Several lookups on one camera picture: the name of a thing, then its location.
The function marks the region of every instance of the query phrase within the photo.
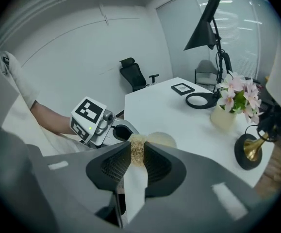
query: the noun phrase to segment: black picture frame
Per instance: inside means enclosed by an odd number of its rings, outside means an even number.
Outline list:
[[[189,90],[182,92],[182,91],[180,91],[178,88],[176,88],[178,85],[184,85],[184,86],[186,86],[187,88],[189,88]],[[177,92],[180,96],[195,91],[195,89],[193,89],[192,87],[188,86],[188,85],[185,84],[185,83],[179,83],[179,84],[173,85],[171,88],[172,88],[175,92]]]

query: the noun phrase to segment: lamp arm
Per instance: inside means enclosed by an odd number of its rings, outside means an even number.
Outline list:
[[[223,68],[222,68],[222,60],[223,60],[223,54],[222,54],[222,48],[221,48],[221,42],[220,42],[220,36],[218,32],[218,27],[215,21],[215,18],[213,17],[213,23],[216,31],[216,38],[217,38],[217,51],[218,51],[218,57],[219,57],[219,73],[218,73],[218,78],[217,78],[217,83],[222,82],[222,73],[223,73]]]

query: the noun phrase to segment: lamp shade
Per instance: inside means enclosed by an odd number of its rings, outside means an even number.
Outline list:
[[[184,50],[215,44],[216,37],[210,23],[200,20]]]

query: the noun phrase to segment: black desk lamp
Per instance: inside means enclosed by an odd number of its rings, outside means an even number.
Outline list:
[[[188,49],[207,45],[211,50],[213,50],[214,46],[215,45],[217,46],[217,51],[218,51],[217,55],[219,57],[219,70],[217,75],[217,83],[221,83],[222,81],[222,73],[223,73],[222,60],[224,60],[225,62],[227,72],[229,72],[229,70],[232,71],[229,55],[225,53],[225,51],[221,48],[221,43],[220,43],[221,38],[219,37],[218,28],[214,19],[214,14],[217,10],[219,3],[220,0],[208,0],[206,8],[198,22],[198,25],[195,28],[188,44],[184,49],[184,50],[188,50]],[[213,29],[210,25],[211,21],[213,21],[214,23],[216,33],[213,32]],[[193,96],[205,98],[207,100],[207,104],[205,105],[191,104],[188,101],[188,99]],[[207,109],[207,108],[214,107],[217,104],[219,97],[220,97],[220,92],[217,89],[216,91],[214,91],[213,94],[205,93],[205,92],[192,93],[186,97],[185,101],[189,106],[195,109]]]

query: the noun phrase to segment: wooden floor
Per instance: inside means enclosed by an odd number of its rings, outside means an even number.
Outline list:
[[[275,143],[270,161],[254,189],[264,199],[281,190],[281,138]]]

